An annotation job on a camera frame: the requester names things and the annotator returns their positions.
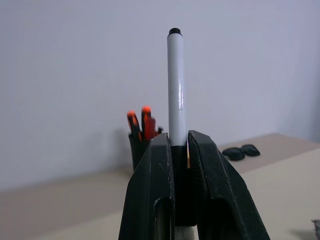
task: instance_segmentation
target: sunglasses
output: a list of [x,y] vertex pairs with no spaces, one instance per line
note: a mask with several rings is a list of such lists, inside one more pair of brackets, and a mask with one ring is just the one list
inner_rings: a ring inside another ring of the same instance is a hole
[[230,161],[239,161],[245,158],[245,155],[256,157],[260,155],[258,149],[252,144],[243,145],[239,147],[230,147],[222,151],[224,156],[227,156]]

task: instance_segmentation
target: beige desk surface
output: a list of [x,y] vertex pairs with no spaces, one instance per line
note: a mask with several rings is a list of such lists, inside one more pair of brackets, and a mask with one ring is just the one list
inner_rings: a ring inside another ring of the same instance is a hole
[[[232,165],[271,239],[315,240],[311,219],[320,218],[320,145],[270,134],[230,146],[248,143],[261,156]],[[0,239],[116,240],[131,174],[129,167],[0,193]]]

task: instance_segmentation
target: orange pen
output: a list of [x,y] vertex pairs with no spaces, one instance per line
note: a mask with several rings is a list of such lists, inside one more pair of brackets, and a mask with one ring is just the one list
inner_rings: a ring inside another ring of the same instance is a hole
[[131,130],[132,136],[142,141],[140,126],[139,126],[138,118],[135,111],[128,111],[126,114],[126,117],[128,119],[128,124]]
[[143,137],[145,137],[145,132],[146,132],[146,121],[151,118],[151,107],[149,106],[144,106],[141,110],[141,125],[142,125],[142,134]]

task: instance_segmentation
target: black pen cup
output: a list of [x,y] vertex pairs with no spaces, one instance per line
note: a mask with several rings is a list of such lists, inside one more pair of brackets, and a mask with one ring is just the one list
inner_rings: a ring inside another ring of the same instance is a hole
[[131,146],[131,155],[132,155],[132,163],[133,170],[136,170],[139,165],[142,157],[144,156],[150,140],[140,140],[136,137],[133,137],[132,134],[129,134],[130,146]]

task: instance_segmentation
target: white marker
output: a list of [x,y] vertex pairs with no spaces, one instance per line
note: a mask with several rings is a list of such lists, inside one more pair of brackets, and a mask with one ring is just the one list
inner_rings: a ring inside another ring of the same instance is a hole
[[186,96],[184,38],[172,28],[166,39],[168,50],[169,138],[171,146],[186,146]]

